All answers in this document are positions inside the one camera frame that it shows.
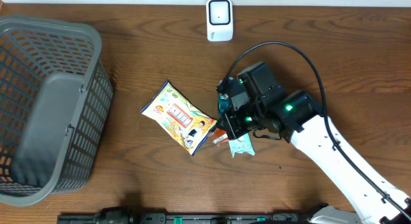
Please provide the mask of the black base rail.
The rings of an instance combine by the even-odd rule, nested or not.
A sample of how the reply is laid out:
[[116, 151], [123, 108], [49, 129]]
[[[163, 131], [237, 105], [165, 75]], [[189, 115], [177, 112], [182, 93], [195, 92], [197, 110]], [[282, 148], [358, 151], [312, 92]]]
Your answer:
[[305, 213], [272, 214], [138, 214], [128, 207], [109, 207], [94, 214], [61, 214], [57, 224], [246, 224], [246, 223], [354, 223], [362, 221], [354, 212], [340, 211], [321, 203]]

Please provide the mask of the white barcode scanner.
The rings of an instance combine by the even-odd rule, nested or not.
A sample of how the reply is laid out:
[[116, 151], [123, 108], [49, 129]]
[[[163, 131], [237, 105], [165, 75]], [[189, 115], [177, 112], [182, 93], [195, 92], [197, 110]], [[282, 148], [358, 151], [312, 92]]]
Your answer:
[[227, 42], [233, 38], [234, 20], [231, 0], [208, 0], [206, 5], [207, 39]]

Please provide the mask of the grey plastic basket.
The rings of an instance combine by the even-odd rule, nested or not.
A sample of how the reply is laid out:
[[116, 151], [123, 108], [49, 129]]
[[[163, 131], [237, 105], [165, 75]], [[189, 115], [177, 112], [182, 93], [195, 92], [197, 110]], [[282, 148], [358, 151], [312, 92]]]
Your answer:
[[1, 202], [29, 206], [88, 181], [113, 88], [91, 26], [1, 17]]

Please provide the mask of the teal wet wipes pack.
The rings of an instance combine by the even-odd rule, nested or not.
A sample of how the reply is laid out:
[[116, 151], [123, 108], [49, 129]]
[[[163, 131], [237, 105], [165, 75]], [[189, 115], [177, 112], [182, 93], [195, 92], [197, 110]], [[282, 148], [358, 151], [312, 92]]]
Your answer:
[[249, 134], [242, 135], [238, 139], [230, 140], [229, 147], [231, 150], [232, 157], [237, 153], [248, 153], [252, 156], [255, 155], [253, 145], [250, 139]]

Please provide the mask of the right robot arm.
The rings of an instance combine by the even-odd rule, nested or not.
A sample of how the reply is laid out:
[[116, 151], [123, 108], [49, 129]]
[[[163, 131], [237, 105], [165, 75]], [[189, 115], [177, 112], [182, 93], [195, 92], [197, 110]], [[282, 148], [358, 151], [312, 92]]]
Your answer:
[[309, 157], [349, 200], [362, 223], [410, 223], [410, 197], [384, 179], [303, 90], [288, 94], [266, 63], [225, 77], [217, 91], [230, 101], [218, 127], [230, 140], [267, 129]]

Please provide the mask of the yellow snack bag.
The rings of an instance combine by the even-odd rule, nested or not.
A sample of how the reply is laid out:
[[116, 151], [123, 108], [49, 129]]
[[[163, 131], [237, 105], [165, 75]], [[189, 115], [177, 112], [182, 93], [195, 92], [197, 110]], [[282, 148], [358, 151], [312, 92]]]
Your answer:
[[175, 141], [194, 155], [205, 143], [217, 120], [194, 106], [170, 81], [165, 81], [142, 115], [155, 120]]

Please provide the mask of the blue mouthwash bottle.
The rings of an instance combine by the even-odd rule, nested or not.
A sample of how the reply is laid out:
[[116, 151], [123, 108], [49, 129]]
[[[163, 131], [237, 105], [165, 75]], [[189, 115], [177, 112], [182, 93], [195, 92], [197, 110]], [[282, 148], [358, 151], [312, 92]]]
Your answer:
[[218, 95], [218, 113], [220, 116], [230, 107], [231, 101], [226, 98], [223, 94]]

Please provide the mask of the red chocolate bar wrapper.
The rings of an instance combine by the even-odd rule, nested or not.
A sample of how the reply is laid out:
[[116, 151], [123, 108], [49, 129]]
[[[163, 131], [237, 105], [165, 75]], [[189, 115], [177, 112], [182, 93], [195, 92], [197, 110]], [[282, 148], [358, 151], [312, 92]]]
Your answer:
[[215, 128], [215, 130], [209, 134], [209, 139], [217, 146], [229, 141], [227, 132], [219, 128]]

